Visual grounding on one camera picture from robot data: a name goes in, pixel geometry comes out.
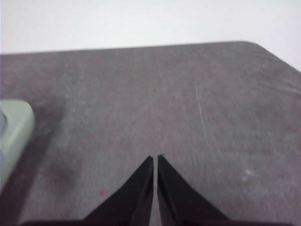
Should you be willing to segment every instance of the white wall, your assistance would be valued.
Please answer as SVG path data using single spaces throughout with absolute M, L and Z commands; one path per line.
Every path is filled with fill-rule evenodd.
M 256 42 L 301 71 L 301 0 L 2 0 L 1 51 Z

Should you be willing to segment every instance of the black triangular piece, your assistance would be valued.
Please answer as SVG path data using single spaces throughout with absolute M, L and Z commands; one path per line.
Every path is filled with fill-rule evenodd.
M 147 226 L 153 197 L 153 158 L 148 157 L 126 183 L 85 220 Z
M 287 223 L 270 223 L 270 222 L 254 222 L 254 221 L 202 221 L 202 222 L 185 222 L 184 226 L 293 226 Z
M 158 198 L 163 226 L 180 226 L 187 221 L 228 220 L 192 189 L 162 155 L 158 156 Z

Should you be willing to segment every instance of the gray felt surface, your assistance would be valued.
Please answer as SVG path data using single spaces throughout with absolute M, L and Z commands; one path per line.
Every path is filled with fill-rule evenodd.
M 301 226 L 301 74 L 256 44 L 5 55 L 1 78 L 36 115 L 1 225 L 83 218 L 166 153 L 228 217 Z

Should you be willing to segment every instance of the pink spot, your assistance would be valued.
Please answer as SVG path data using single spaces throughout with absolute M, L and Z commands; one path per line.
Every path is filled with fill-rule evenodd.
M 106 197 L 108 195 L 108 192 L 106 190 L 100 190 L 98 192 L 98 195 L 103 198 L 103 197 Z

